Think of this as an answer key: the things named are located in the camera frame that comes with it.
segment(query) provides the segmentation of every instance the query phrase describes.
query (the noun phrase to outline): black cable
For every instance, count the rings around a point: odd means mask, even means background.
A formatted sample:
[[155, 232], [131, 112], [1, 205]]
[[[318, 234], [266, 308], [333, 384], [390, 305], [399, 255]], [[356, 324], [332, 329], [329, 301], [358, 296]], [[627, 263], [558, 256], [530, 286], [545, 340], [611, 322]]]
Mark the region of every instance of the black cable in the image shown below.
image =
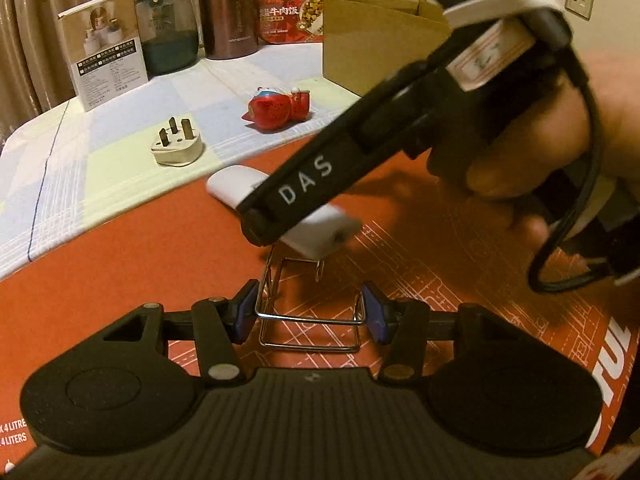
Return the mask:
[[565, 52], [563, 57], [564, 59], [562, 61], [565, 65], [564, 68], [570, 80], [576, 84], [577, 89], [580, 91], [589, 117], [590, 147], [588, 154], [588, 169], [584, 180], [582, 181], [582, 185], [580, 186], [578, 196], [576, 197], [571, 209], [567, 212], [564, 218], [558, 222], [556, 228], [550, 234], [548, 240], [538, 251], [529, 266], [529, 286], [534, 292], [541, 294], [557, 294], [558, 292], [575, 290], [576, 288], [596, 282], [597, 280], [601, 280], [602, 278], [610, 275], [609, 266], [607, 264], [596, 264], [590, 266], [590, 270], [587, 272], [578, 276], [572, 276], [565, 280], [560, 280], [558, 282], [543, 282], [540, 280], [540, 272], [542, 272], [546, 261], [562, 243], [586, 208], [587, 202], [593, 192], [593, 187], [596, 184], [598, 174], [600, 173], [600, 165], [602, 163], [602, 154], [604, 151], [604, 132], [602, 122], [600, 120], [598, 105], [588, 85], [588, 78], [573, 52], [571, 52], [568, 57]]

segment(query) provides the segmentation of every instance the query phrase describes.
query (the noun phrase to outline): beige curtain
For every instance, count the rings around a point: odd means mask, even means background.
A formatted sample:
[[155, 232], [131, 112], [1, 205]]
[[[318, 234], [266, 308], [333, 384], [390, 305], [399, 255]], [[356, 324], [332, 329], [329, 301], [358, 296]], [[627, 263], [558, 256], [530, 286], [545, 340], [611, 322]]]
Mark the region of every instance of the beige curtain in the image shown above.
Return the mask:
[[0, 0], [0, 135], [73, 97], [56, 16], [86, 1]]

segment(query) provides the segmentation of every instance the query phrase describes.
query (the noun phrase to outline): cardboard box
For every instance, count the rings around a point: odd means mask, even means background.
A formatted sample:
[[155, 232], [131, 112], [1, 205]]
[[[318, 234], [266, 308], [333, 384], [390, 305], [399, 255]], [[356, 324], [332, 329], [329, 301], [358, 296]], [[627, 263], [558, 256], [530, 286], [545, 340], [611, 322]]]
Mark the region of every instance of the cardboard box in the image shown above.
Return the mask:
[[437, 4], [418, 0], [324, 0], [322, 75], [364, 95], [451, 34]]
[[84, 111], [148, 81], [134, 0], [91, 0], [60, 12], [58, 25]]

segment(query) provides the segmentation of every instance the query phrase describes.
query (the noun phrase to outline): red toy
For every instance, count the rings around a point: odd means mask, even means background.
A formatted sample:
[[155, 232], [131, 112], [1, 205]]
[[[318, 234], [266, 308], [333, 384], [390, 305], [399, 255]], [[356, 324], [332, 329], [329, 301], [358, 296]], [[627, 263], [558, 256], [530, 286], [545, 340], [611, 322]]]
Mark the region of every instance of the red toy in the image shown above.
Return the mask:
[[289, 121], [306, 121], [309, 115], [309, 91], [294, 88], [290, 95], [270, 88], [258, 88], [242, 118], [262, 132], [279, 130]]

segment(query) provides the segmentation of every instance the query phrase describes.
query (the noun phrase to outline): product box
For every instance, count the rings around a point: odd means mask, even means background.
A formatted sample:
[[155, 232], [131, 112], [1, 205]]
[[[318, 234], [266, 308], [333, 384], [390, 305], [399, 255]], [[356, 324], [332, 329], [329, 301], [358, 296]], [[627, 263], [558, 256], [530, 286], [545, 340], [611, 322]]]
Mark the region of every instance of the product box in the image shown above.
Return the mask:
[[91, 0], [60, 12], [58, 25], [85, 111], [148, 81], [134, 0]]
[[322, 41], [325, 0], [258, 0], [260, 37], [267, 43]]
[[322, 75], [364, 95], [451, 34], [442, 8], [418, 0], [324, 0]]

